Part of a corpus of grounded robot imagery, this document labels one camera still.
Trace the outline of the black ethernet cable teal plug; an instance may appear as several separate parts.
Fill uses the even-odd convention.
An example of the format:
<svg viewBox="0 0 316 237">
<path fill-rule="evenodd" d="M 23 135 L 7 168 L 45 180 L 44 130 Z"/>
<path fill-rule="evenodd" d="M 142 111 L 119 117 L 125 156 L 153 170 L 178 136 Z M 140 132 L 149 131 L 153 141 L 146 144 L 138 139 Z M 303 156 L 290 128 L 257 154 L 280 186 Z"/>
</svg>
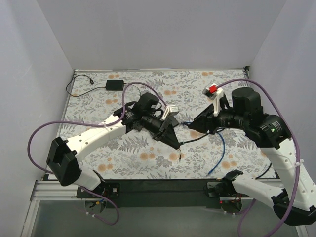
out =
<svg viewBox="0 0 316 237">
<path fill-rule="evenodd" d="M 233 170 L 252 178 L 276 178 L 266 155 L 240 130 L 221 129 L 207 135 L 183 125 L 179 140 L 182 158 L 169 170 L 173 178 L 222 178 Z"/>
</svg>

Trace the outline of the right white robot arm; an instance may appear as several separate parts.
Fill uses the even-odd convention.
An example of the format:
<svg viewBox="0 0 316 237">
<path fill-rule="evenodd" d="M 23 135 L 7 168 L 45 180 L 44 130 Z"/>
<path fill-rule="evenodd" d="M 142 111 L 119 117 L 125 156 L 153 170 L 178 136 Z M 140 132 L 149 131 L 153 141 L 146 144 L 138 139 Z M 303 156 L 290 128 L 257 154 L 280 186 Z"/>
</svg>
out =
<svg viewBox="0 0 316 237">
<path fill-rule="evenodd" d="M 219 128 L 244 131 L 267 156 L 283 184 L 281 188 L 270 186 L 233 170 L 215 186 L 215 192 L 245 194 L 271 207 L 277 217 L 282 218 L 294 191 L 295 170 L 299 168 L 295 200 L 285 223 L 290 226 L 313 224 L 316 221 L 316 185 L 305 167 L 297 164 L 293 139 L 283 119 L 264 113 L 260 94 L 249 87 L 232 91 L 232 106 L 216 85 L 206 87 L 203 94 L 210 98 L 211 104 L 194 118 L 189 128 L 211 134 Z"/>
</svg>

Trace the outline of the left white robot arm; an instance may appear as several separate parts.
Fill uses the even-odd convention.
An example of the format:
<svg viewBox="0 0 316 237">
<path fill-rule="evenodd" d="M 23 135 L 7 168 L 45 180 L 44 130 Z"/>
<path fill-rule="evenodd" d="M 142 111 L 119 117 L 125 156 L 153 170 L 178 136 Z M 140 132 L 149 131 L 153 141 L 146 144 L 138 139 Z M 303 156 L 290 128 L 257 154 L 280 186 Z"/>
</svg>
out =
<svg viewBox="0 0 316 237">
<path fill-rule="evenodd" d="M 99 127 L 65 140 L 55 138 L 46 163 L 61 186 L 76 184 L 101 195 L 105 191 L 105 180 L 97 171 L 79 164 L 94 150 L 133 130 L 146 129 L 154 140 L 179 149 L 172 120 L 179 109 L 175 105 L 167 105 L 156 116 L 158 103 L 159 99 L 147 92 L 138 101 L 128 102 L 116 110 Z"/>
</svg>

